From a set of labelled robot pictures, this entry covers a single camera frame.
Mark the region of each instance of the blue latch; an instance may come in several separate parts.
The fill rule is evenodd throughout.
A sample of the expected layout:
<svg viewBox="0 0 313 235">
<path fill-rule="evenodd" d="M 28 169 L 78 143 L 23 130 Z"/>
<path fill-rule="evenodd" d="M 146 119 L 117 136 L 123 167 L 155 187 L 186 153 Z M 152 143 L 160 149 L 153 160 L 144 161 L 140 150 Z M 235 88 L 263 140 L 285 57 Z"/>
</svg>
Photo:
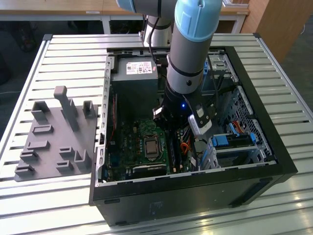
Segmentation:
<svg viewBox="0 0 313 235">
<path fill-rule="evenodd" d="M 255 137 L 254 133 L 250 133 L 250 138 L 251 138 L 253 143 L 256 143 L 256 137 Z"/>
<path fill-rule="evenodd" d="M 209 72 L 209 62 L 206 58 L 205 62 L 204 62 L 204 65 L 203 65 L 203 74 L 204 75 L 207 75 L 207 73 Z"/>
<path fill-rule="evenodd" d="M 213 147 L 217 146 L 217 140 L 215 137 L 212 138 L 212 144 L 213 144 Z"/>
<path fill-rule="evenodd" d="M 239 137 L 239 133 L 235 130 L 235 128 L 234 128 L 234 126 L 233 126 L 232 123 L 229 124 L 229 127 L 230 127 L 231 131 L 232 131 L 237 137 Z"/>
<path fill-rule="evenodd" d="M 226 136 L 215 136 L 215 138 L 216 138 L 216 141 L 217 141 L 217 145 L 218 145 L 218 146 L 229 145 Z"/>
</svg>

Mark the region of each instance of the wooden cabinet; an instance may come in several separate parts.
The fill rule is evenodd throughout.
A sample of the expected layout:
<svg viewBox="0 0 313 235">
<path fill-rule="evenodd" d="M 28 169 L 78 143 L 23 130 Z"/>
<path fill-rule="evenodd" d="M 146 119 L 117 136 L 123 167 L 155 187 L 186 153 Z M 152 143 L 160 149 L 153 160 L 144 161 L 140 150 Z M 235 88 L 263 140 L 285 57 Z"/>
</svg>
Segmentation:
<svg viewBox="0 0 313 235">
<path fill-rule="evenodd" d="M 313 0 L 250 0 L 242 33 L 261 35 L 282 62 L 313 13 Z"/>
</svg>

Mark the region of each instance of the wire bundle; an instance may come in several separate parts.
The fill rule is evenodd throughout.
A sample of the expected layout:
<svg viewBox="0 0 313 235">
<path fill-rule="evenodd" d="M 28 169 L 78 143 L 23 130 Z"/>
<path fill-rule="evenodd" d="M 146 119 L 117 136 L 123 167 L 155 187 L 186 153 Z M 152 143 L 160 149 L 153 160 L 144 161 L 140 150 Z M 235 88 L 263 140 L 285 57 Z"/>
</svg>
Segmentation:
<svg viewBox="0 0 313 235">
<path fill-rule="evenodd" d="M 240 123 L 238 121 L 233 121 L 232 123 L 236 127 L 239 133 L 244 133 L 244 130 L 241 128 Z"/>
</svg>

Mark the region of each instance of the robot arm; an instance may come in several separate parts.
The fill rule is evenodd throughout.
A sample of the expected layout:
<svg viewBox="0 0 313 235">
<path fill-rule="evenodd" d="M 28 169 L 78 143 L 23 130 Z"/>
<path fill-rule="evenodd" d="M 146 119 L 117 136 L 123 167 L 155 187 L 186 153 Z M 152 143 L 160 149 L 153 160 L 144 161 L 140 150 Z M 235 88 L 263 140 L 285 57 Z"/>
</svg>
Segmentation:
<svg viewBox="0 0 313 235">
<path fill-rule="evenodd" d="M 125 10 L 165 20 L 175 19 L 164 102 L 161 109 L 154 110 L 154 119 L 157 121 L 164 110 L 173 120 L 187 116 L 194 134 L 203 135 L 212 124 L 208 110 L 202 105 L 200 84 L 222 0 L 116 1 Z M 157 26 L 162 24 L 164 22 L 159 21 Z"/>
</svg>

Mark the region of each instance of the floor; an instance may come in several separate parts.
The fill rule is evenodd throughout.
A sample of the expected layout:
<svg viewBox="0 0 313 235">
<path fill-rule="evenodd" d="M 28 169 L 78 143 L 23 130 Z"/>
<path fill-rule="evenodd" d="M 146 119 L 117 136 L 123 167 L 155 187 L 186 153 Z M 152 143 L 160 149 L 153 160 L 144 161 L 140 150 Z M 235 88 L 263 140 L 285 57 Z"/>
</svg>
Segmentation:
<svg viewBox="0 0 313 235">
<path fill-rule="evenodd" d="M 68 22 L 38 22 L 32 23 L 34 37 L 40 44 L 44 34 L 101 34 L 103 33 L 100 22 L 90 22 L 88 31 L 78 30 L 74 24 Z M 22 52 L 8 32 L 0 31 L 0 53 L 13 73 L 12 78 L 0 86 L 0 138 L 2 137 L 11 113 L 18 100 L 29 70 L 36 57 L 37 49 L 32 52 Z M 290 80 L 294 83 L 308 106 L 313 109 L 313 16 L 305 25 L 301 34 L 282 67 Z"/>
</svg>

